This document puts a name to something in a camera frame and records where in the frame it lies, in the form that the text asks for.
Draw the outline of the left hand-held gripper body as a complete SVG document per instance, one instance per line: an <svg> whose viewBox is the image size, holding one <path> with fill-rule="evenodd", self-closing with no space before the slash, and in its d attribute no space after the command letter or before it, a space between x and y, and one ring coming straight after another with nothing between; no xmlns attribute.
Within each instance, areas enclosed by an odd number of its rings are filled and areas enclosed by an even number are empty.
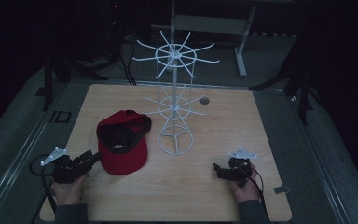
<svg viewBox="0 0 358 224"><path fill-rule="evenodd" d="M90 151L86 151L78 157L71 159L65 148L55 147L54 150L40 162L45 168L53 164L52 177L56 183L72 184L80 177L89 176L90 172Z"/></svg>

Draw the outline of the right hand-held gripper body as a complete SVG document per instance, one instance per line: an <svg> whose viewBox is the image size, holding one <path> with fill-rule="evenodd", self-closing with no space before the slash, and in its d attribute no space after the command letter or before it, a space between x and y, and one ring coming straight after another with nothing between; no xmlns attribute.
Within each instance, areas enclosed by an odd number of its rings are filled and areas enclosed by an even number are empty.
<svg viewBox="0 0 358 224"><path fill-rule="evenodd" d="M252 179L254 169L250 162L250 159L255 158L256 155L240 148L237 151L228 152L228 156L228 168L221 169L221 178L235 182L240 188L242 188L248 180L256 184Z"/></svg>

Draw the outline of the red baseball cap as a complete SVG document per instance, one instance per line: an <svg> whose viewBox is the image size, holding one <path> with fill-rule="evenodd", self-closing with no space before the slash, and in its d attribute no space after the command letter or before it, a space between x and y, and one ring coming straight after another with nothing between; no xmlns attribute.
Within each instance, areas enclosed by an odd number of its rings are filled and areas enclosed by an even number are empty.
<svg viewBox="0 0 358 224"><path fill-rule="evenodd" d="M101 165L110 175L128 175L141 169L148 156L145 135L151 118L133 110L120 110L97 125Z"/></svg>

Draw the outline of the white wire display rack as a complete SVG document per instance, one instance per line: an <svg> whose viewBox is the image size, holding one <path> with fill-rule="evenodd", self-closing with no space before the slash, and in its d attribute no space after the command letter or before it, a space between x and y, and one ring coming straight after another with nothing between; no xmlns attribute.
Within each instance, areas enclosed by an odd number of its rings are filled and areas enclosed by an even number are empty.
<svg viewBox="0 0 358 224"><path fill-rule="evenodd" d="M153 61L156 63L157 73L155 80L157 84L157 96L154 98L145 97L157 107L154 111L146 112L146 115L160 115L163 125L158 133L159 148L173 156L187 153L194 144L194 137L186 123L190 115L205 116L205 113L198 112L192 105L205 96L193 96L193 81L196 78L196 63L219 63L202 59L198 56L200 51L210 49L214 43L206 47L192 48L187 42L191 36L188 32L181 43L168 40L165 34L160 33L164 44L160 47L147 45L137 41L139 45L154 51L150 57L135 58L136 62Z"/></svg>

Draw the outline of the person's right hand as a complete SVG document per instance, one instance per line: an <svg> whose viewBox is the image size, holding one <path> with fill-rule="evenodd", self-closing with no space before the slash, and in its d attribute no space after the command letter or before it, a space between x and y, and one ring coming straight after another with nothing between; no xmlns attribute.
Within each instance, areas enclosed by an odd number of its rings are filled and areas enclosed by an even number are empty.
<svg viewBox="0 0 358 224"><path fill-rule="evenodd" d="M252 175L250 180L247 180L246 183L240 188L236 182L228 181L228 184L233 192L234 198L238 203L246 201L260 201L260 193L256 184L256 171L255 167L252 167Z"/></svg>

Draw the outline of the person's left hand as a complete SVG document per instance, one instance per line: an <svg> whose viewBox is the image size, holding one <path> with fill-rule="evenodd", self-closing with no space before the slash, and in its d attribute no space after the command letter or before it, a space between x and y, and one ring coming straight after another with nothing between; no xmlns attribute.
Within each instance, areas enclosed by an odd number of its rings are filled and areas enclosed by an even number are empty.
<svg viewBox="0 0 358 224"><path fill-rule="evenodd" d="M83 194L82 186L89 176L89 174L84 174L71 184L54 182L53 189L56 195L57 204L73 205L80 203Z"/></svg>

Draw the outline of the black tripod stand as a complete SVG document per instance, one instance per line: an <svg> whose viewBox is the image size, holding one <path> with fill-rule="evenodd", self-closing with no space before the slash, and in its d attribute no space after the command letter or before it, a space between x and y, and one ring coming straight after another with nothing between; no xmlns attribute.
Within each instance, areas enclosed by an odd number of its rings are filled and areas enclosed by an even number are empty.
<svg viewBox="0 0 358 224"><path fill-rule="evenodd" d="M250 90L262 91L284 79L288 79L283 89L285 96L294 97L300 91L298 115L304 125L307 125L307 108L310 87L310 71L313 66L312 59L304 57L287 57L276 77L273 77L261 84L250 87Z"/></svg>
<svg viewBox="0 0 358 224"><path fill-rule="evenodd" d="M71 75L68 70L69 66L93 79L106 80L106 77L97 75L90 68L72 59L67 54L48 50L44 53L44 86L39 88L36 92L37 96L44 97L44 111L47 111L52 103L53 75L56 75L56 78L60 82L69 82L71 80Z"/></svg>

